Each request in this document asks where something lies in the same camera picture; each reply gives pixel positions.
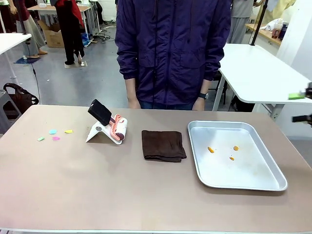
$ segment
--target blue sticky note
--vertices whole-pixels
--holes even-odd
[[[57,133],[57,130],[55,130],[55,129],[51,129],[51,130],[49,131],[49,134],[51,134],[51,135],[53,135],[53,134],[55,134],[55,133]]]

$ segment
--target tabletop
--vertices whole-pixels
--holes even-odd
[[[0,54],[31,38],[31,34],[0,33]]]
[[[0,139],[0,229],[303,232],[312,230],[312,170],[277,125],[259,113],[112,109],[126,139],[85,143],[87,107],[33,106]],[[216,189],[198,179],[187,125],[243,121],[288,181],[285,192]],[[56,129],[58,141],[48,134]],[[64,130],[73,129],[66,134]],[[146,161],[141,131],[180,131],[187,158]]]
[[[90,6],[78,6],[78,8],[80,12],[84,12],[86,10],[89,10]],[[29,11],[56,11],[54,6],[51,6],[48,4],[47,4],[47,7],[39,7],[38,5],[32,6],[32,7],[29,7],[28,10]]]
[[[288,100],[311,81],[258,45],[226,44],[220,72],[244,102],[312,104],[308,98]]]
[[[255,31],[257,28],[257,24],[254,24],[254,23],[246,23],[245,25],[247,28],[251,29],[252,31]],[[277,44],[278,46],[280,46],[282,44],[280,39],[272,38],[272,32],[271,31],[260,29],[259,34],[264,36],[265,38],[267,38],[269,41]]]

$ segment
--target cardboard box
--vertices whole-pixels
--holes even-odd
[[[54,23],[51,26],[48,26],[41,20],[38,21],[38,24],[43,30],[47,45],[49,47],[64,48],[63,37],[59,24]]]

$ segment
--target green sticky note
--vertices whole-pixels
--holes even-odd
[[[305,94],[304,93],[294,93],[288,95],[288,100],[296,100],[296,99],[304,99]]]

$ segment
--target jacket sleeve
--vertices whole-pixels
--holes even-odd
[[[133,0],[119,0],[116,19],[115,42],[118,46],[117,61],[125,79],[137,77],[137,27]]]
[[[213,80],[224,57],[223,47],[230,33],[231,0],[218,0],[208,32],[205,79]]]

